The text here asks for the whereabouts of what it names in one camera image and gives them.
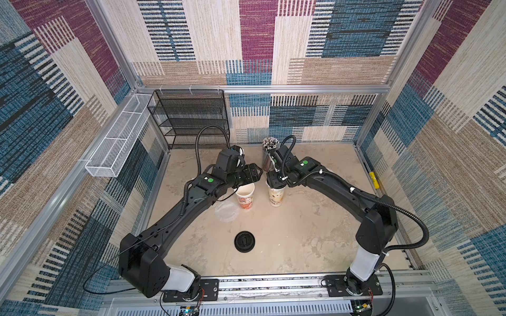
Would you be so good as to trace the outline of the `beige patterned paper cup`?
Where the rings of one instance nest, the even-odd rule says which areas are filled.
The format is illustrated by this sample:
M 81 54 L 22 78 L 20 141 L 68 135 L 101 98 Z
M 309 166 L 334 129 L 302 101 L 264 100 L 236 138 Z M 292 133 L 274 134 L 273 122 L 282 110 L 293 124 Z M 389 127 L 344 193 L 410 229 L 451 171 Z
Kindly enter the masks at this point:
M 283 202 L 283 197 L 285 193 L 285 188 L 274 188 L 271 186 L 267 186 L 269 193 L 269 201 L 271 206 L 277 208 Z

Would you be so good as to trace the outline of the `red patterned paper cup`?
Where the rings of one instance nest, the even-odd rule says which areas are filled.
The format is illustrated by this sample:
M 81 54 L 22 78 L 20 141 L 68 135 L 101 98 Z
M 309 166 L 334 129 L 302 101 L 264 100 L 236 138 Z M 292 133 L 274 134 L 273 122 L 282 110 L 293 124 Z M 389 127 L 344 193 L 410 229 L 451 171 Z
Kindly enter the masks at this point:
M 255 191 L 255 184 L 245 184 L 243 186 L 238 187 L 235 195 L 237 197 L 237 201 L 239 206 L 242 209 L 249 210 L 253 205 L 253 196 Z

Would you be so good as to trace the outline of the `translucent leak-proof paper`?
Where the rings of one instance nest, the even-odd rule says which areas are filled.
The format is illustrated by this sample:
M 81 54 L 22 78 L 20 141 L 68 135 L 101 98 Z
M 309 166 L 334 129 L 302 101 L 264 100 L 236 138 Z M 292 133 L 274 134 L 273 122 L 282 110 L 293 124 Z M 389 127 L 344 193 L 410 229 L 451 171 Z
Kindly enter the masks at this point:
M 234 221 L 239 213 L 240 207 L 232 201 L 222 201 L 215 207 L 215 216 L 224 223 L 230 223 Z

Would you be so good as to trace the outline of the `black cup lid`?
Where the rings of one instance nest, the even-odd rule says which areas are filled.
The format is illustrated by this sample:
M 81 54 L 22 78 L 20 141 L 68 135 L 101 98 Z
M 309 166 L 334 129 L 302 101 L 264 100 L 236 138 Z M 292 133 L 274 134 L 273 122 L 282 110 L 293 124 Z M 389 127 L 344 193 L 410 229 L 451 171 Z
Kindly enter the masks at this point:
M 255 243 L 254 235 L 249 231 L 238 233 L 234 239 L 234 246 L 241 253 L 248 253 L 253 250 Z

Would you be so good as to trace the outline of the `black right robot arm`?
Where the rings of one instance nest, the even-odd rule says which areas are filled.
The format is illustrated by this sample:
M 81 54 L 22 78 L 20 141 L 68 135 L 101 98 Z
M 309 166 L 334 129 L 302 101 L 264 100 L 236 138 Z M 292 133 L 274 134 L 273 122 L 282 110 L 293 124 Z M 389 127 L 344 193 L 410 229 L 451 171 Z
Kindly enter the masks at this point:
M 344 283 L 347 292 L 360 296 L 368 289 L 374 273 L 380 269 L 386 255 L 393 250 L 411 250 L 424 246 L 430 237 L 426 224 L 413 213 L 395 205 L 387 195 L 377 197 L 348 183 L 311 157 L 298 159 L 293 155 L 294 145 L 282 142 L 270 150 L 274 169 L 267 174 L 272 188 L 305 186 L 328 197 L 360 223 L 355 235 L 358 250 L 346 271 Z M 422 231 L 419 241 L 411 244 L 391 245 L 399 229 L 398 214 L 414 221 Z

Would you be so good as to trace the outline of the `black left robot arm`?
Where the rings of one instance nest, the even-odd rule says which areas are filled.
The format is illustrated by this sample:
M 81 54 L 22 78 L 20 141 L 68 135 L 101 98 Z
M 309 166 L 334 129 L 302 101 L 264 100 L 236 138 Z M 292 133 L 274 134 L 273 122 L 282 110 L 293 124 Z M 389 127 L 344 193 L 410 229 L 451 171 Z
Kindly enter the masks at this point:
M 228 189 L 258 182 L 262 169 L 245 161 L 244 150 L 227 144 L 207 169 L 187 181 L 183 197 L 160 220 L 139 235 L 126 235 L 120 243 L 119 276 L 147 298 L 160 292 L 178 292 L 195 300 L 202 292 L 201 276 L 186 265 L 168 265 L 164 259 L 175 241 Z

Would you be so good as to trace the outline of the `metal straw holder cup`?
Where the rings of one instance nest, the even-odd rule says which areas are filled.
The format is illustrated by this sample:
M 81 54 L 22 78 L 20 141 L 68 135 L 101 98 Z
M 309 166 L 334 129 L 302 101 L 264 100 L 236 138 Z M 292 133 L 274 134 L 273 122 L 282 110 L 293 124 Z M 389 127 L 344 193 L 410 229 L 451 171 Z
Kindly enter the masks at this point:
M 265 172 L 271 171 L 272 162 L 270 153 L 271 151 L 278 149 L 278 147 L 279 147 L 279 140 L 277 138 L 269 136 L 263 139 L 262 148 L 264 151 L 264 157 L 262 162 L 262 169 Z

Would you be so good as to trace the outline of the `yellow marker on rail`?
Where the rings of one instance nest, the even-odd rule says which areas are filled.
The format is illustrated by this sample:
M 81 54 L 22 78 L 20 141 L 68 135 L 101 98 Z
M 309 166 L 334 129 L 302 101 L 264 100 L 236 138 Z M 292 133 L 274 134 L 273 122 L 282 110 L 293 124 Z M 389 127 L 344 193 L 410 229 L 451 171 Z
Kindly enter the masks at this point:
M 376 190 L 378 190 L 380 188 L 380 185 L 379 185 L 379 182 L 378 182 L 378 179 L 376 177 L 375 172 L 373 172 L 373 171 L 369 172 L 369 176 L 371 178 L 371 181 L 372 181 L 372 184 L 373 184 L 374 188 Z

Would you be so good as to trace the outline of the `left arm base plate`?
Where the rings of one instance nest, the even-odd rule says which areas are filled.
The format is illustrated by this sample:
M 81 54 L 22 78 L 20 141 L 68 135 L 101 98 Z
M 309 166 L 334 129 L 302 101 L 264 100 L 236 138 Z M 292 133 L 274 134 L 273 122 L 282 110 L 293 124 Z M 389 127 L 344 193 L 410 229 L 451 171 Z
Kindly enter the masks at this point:
M 214 302 L 217 301 L 219 289 L 219 279 L 198 279 L 191 284 L 186 292 L 176 290 L 163 291 L 162 302 L 198 302 L 200 299 L 204 302 Z

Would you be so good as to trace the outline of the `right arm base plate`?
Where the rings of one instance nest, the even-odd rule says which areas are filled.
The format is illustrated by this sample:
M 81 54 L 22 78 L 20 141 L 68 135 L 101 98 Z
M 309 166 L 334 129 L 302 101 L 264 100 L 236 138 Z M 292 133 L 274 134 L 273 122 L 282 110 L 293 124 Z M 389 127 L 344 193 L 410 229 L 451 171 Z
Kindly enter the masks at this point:
M 320 284 L 327 289 L 329 297 L 370 296 L 370 291 L 373 296 L 383 294 L 376 275 L 372 275 L 366 281 L 361 281 L 353 275 L 327 275 Z

